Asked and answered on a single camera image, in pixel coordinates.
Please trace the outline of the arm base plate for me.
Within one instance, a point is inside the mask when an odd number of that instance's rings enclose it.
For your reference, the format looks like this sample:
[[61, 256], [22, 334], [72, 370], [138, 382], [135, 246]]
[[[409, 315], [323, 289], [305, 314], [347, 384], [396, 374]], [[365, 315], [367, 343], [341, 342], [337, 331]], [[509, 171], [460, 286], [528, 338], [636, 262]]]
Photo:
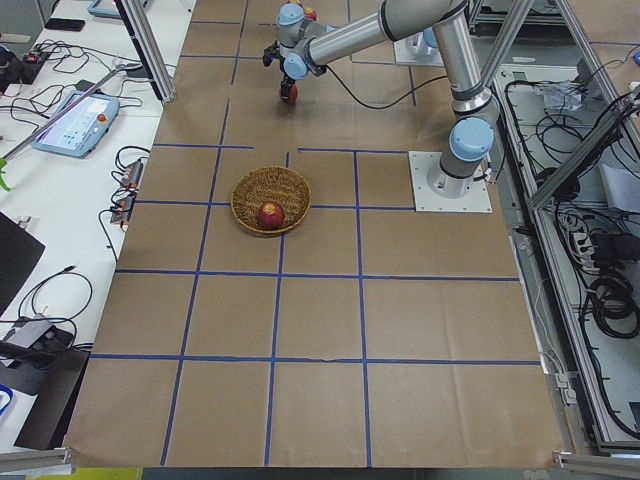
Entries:
[[493, 209], [481, 167], [470, 177], [457, 179], [441, 169], [440, 157], [440, 152], [408, 153], [415, 211], [491, 214]]
[[422, 32], [395, 42], [394, 56], [398, 65], [444, 66], [437, 43], [429, 39], [424, 40]]

